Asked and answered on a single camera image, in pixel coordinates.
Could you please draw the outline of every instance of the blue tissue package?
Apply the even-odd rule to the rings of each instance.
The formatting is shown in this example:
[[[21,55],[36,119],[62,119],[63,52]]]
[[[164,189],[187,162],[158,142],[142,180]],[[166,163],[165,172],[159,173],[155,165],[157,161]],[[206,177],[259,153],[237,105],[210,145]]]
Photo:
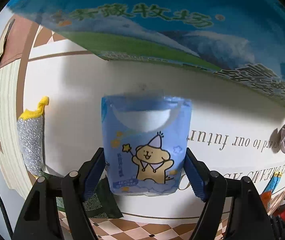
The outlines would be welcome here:
[[[102,98],[103,146],[114,194],[155,196],[177,190],[191,110],[191,101],[178,97]]]

